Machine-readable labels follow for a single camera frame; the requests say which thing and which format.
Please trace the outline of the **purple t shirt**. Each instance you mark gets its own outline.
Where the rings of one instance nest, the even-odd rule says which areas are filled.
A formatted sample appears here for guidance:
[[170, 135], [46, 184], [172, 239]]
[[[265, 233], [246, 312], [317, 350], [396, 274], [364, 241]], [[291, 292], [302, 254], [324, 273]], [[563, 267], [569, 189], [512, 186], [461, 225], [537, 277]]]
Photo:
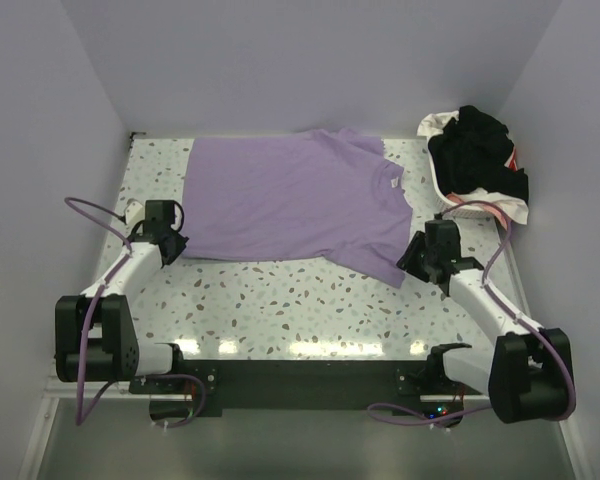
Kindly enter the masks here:
[[323, 257], [398, 288], [412, 220], [403, 175], [381, 138], [350, 130], [197, 138], [183, 183], [184, 254]]

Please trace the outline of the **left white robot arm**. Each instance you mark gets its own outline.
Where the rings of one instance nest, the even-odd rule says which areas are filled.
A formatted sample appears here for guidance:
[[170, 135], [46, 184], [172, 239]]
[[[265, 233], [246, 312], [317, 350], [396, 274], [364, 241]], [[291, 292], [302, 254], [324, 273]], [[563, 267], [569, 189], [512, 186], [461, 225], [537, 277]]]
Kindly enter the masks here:
[[131, 227], [114, 263], [78, 295], [55, 306], [55, 365], [67, 383], [131, 381], [151, 376], [165, 392], [187, 380], [181, 349], [173, 343], [141, 343], [131, 306], [157, 273], [184, 252], [184, 209], [175, 200], [148, 200], [139, 218], [124, 216]]

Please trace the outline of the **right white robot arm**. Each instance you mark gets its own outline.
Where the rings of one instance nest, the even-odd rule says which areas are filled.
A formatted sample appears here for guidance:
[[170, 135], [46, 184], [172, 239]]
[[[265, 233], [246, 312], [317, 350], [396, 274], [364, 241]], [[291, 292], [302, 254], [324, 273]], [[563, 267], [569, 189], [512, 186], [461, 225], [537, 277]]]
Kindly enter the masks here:
[[439, 287], [492, 345], [488, 352], [463, 342], [435, 346], [417, 382], [439, 393], [464, 384], [488, 396], [494, 413], [506, 424], [561, 421], [574, 412], [576, 390], [568, 336], [532, 320], [493, 285], [486, 266], [463, 256], [454, 221], [441, 215], [427, 221], [397, 265]]

